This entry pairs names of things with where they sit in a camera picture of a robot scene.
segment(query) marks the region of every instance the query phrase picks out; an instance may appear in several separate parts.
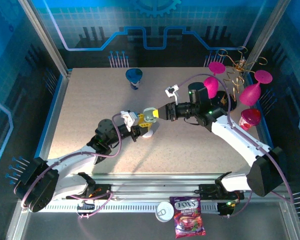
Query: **blue edge trim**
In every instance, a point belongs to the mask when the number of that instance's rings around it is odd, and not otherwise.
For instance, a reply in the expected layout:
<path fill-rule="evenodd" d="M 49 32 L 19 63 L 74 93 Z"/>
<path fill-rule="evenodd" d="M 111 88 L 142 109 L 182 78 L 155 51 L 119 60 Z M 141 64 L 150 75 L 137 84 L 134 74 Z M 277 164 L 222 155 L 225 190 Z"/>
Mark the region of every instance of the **blue edge trim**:
<path fill-rule="evenodd" d="M 45 124 L 44 124 L 42 134 L 41 134 L 41 137 L 40 137 L 40 140 L 39 140 L 39 144 L 38 144 L 38 147 L 37 147 L 37 149 L 35 151 L 35 154 L 34 154 L 35 158 L 38 158 L 40 156 L 40 152 L 42 150 L 44 140 L 45 140 L 45 137 L 46 137 L 46 134 L 47 134 L 47 131 L 48 131 L 48 126 L 49 126 L 50 121 L 51 121 L 52 113 L 53 113 L 55 105 L 56 105 L 56 101 L 57 101 L 58 93 L 59 93 L 59 90 L 60 90 L 60 87 L 61 87 L 62 79 L 63 79 L 63 76 L 60 74 L 58 84 L 56 86 L 56 89 L 55 89 L 55 92 L 54 92 L 54 95 L 53 95 L 53 99 L 52 99 L 52 102 L 51 102 L 51 106 L 50 106 L 50 109 L 49 109 L 49 113 L 48 113 L 48 116 L 46 117 L 46 120 L 45 120 Z"/>
<path fill-rule="evenodd" d="M 252 78 L 251 78 L 250 74 L 248 74 L 247 76 L 248 76 L 247 80 L 249 82 L 249 85 L 254 84 L 253 81 L 252 81 Z M 259 109 L 259 111 L 261 112 L 261 116 L 262 116 L 262 118 L 261 118 L 261 128 L 263 128 L 263 130 L 264 130 L 264 134 L 265 134 L 265 137 L 266 137 L 267 145 L 270 148 L 273 149 L 274 148 L 274 144 L 273 144 L 273 142 L 271 140 L 270 132 L 269 132 L 269 129 L 268 129 L 268 126 L 267 126 L 267 123 L 266 123 L 266 119 L 264 117 L 264 113 L 262 111 L 262 107 L 261 107 L 261 104 L 260 104 L 259 100 L 256 102 L 255 105 L 256 105 L 256 108 Z"/>

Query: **pink wine glass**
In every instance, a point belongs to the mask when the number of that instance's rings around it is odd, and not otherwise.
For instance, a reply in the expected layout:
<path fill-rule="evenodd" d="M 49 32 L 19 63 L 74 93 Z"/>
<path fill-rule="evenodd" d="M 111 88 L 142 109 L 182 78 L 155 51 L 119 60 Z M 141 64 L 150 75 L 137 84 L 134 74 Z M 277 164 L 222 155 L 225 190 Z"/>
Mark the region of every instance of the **pink wine glass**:
<path fill-rule="evenodd" d="M 210 71 L 213 72 L 214 76 L 216 74 L 223 74 L 226 71 L 225 65 L 223 65 L 221 62 L 218 61 L 211 62 L 208 67 Z M 213 99 L 218 92 L 218 88 L 219 88 L 218 80 L 213 76 L 209 76 L 206 80 L 204 80 L 203 85 L 206 87 L 208 91 L 209 99 Z"/>
<path fill-rule="evenodd" d="M 256 71 L 254 78 L 258 81 L 258 83 L 247 86 L 239 97 L 241 103 L 250 107 L 255 105 L 260 98 L 260 84 L 269 84 L 273 79 L 272 75 L 265 70 Z"/>

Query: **candy bag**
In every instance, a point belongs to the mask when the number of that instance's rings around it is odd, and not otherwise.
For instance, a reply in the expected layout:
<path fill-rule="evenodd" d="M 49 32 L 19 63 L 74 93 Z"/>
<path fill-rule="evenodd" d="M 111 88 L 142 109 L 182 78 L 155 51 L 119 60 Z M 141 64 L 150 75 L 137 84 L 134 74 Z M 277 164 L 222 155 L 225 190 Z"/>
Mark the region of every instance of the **candy bag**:
<path fill-rule="evenodd" d="M 171 196 L 170 203 L 174 208 L 176 239 L 206 235 L 201 219 L 200 197 Z"/>

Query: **speckled table surface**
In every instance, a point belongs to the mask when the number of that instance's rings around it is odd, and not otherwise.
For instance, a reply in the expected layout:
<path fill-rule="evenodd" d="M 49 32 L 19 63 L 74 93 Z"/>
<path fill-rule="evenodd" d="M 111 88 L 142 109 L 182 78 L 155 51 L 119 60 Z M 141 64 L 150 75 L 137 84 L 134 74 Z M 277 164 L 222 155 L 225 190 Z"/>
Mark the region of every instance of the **speckled table surface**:
<path fill-rule="evenodd" d="M 49 159 L 82 148 L 95 134 L 100 120 L 110 119 L 120 111 L 142 113 L 148 107 L 159 108 L 173 101 L 167 97 L 166 87 L 179 84 L 195 74 L 211 73 L 207 67 L 153 67 L 141 70 L 140 88 L 133 90 L 125 77 L 127 68 L 74 68 Z M 178 91 L 180 101 L 189 101 L 189 83 L 206 78 L 198 76 L 181 87 Z M 241 111 L 246 108 L 238 103 L 231 113 L 232 119 L 238 123 Z M 183 119 L 174 122 L 159 119 L 152 128 L 155 133 L 151 138 L 140 137 L 136 142 L 125 139 L 117 157 L 108 158 L 86 172 L 224 173 L 240 171 L 248 166 L 230 145 L 204 127 L 187 124 Z M 249 133 L 258 139 L 255 127 Z"/>

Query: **fox's candy bag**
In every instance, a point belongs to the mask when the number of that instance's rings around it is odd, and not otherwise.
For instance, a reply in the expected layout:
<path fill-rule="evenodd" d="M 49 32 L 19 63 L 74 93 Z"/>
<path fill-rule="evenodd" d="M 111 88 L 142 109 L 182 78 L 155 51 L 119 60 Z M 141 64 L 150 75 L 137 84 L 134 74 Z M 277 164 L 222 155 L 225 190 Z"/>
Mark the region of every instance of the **fox's candy bag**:
<path fill-rule="evenodd" d="M 170 203 L 174 208 L 176 239 L 206 235 L 201 219 L 200 197 L 171 196 Z"/>

